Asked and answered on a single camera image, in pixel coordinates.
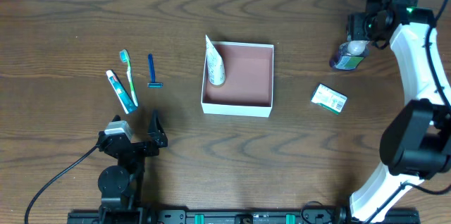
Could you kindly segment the purple soap pump bottle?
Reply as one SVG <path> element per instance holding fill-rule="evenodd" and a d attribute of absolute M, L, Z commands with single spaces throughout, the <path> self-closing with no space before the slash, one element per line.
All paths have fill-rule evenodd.
<path fill-rule="evenodd" d="M 355 70 L 369 55 L 368 43 L 369 41 L 350 41 L 341 44 L 329 61 L 330 67 L 336 70 Z"/>

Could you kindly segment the white lotion tube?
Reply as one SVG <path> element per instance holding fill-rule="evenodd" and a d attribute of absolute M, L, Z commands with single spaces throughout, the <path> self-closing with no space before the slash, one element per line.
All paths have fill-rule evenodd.
<path fill-rule="evenodd" d="M 205 36 L 205 41 L 209 82 L 214 86 L 221 86 L 226 81 L 223 59 L 207 35 Z"/>

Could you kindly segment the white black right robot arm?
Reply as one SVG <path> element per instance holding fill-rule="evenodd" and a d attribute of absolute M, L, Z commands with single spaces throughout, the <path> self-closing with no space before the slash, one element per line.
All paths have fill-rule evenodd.
<path fill-rule="evenodd" d="M 381 162 L 350 196 L 348 223 L 384 221 L 409 189 L 450 170 L 450 84 L 436 44 L 440 15 L 417 0 L 365 1 L 366 10 L 348 18 L 347 38 L 390 47 L 405 106 L 381 137 Z"/>

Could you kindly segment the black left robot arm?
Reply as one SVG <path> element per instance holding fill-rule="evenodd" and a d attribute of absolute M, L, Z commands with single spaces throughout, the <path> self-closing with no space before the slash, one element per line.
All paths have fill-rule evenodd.
<path fill-rule="evenodd" d="M 148 140 L 131 142 L 133 131 L 128 122 L 115 116 L 96 143 L 103 152 L 118 162 L 109 166 L 98 179 L 101 207 L 108 210 L 131 210 L 140 205 L 145 159 L 159 155 L 159 149 L 168 146 L 168 138 L 153 111 L 147 131 Z"/>

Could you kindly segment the teal white toothpaste tube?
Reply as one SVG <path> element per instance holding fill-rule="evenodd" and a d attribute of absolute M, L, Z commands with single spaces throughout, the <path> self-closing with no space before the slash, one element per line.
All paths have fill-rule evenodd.
<path fill-rule="evenodd" d="M 120 82 L 117 75 L 112 70 L 106 71 L 106 76 L 113 87 L 114 92 L 116 93 L 116 96 L 119 99 L 119 102 L 121 103 L 121 106 L 123 107 L 123 110 L 126 114 L 132 113 L 137 110 L 137 106 L 132 101 L 128 93 L 126 92 L 124 86 Z"/>

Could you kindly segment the blue disposable razor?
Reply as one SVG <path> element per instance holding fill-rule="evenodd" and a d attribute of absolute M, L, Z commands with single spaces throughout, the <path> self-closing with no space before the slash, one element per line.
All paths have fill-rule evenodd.
<path fill-rule="evenodd" d="M 154 60 L 153 60 L 152 54 L 148 54 L 148 64 L 149 64 L 149 76 L 150 76 L 150 81 L 147 84 L 148 88 L 161 89 L 163 87 L 163 84 L 161 82 L 156 81 Z"/>

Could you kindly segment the green white toothbrush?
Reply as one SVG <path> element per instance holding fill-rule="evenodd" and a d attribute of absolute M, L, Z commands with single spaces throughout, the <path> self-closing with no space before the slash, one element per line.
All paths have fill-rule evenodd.
<path fill-rule="evenodd" d="M 134 105 L 139 106 L 138 100 L 137 100 L 137 95 L 136 95 L 136 91 L 135 91 L 135 86 L 134 86 L 134 82 L 133 82 L 133 78 L 132 78 L 132 66 L 131 66 L 131 62 L 130 62 L 130 56 L 129 53 L 126 49 L 123 49 L 119 52 L 119 56 L 120 59 L 123 63 L 127 64 L 127 71 L 126 71 L 126 75 L 128 77 L 128 82 L 130 85 L 130 91 L 131 91 L 131 95 L 132 95 L 132 101 L 134 103 Z"/>

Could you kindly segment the green white soap box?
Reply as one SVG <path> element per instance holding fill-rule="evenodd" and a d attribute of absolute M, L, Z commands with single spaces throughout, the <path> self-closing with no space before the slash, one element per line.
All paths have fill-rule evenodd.
<path fill-rule="evenodd" d="M 340 114 L 347 101 L 347 97 L 323 84 L 315 89 L 311 102 L 322 106 L 335 114 Z"/>

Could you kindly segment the white box with pink interior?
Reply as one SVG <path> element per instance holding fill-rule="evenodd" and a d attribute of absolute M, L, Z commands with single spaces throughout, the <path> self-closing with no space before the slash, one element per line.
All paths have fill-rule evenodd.
<path fill-rule="evenodd" d="M 205 114 L 267 118 L 273 107 L 274 45 L 211 41 L 225 66 L 225 83 L 209 82 L 206 64 L 201 106 Z"/>

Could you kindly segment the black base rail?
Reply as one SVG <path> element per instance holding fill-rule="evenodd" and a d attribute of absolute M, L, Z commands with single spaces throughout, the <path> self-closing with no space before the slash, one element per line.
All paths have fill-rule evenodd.
<path fill-rule="evenodd" d="M 312 206 L 297 211 L 185 211 L 183 209 L 74 210 L 69 224 L 328 224 L 359 223 L 344 208 Z"/>

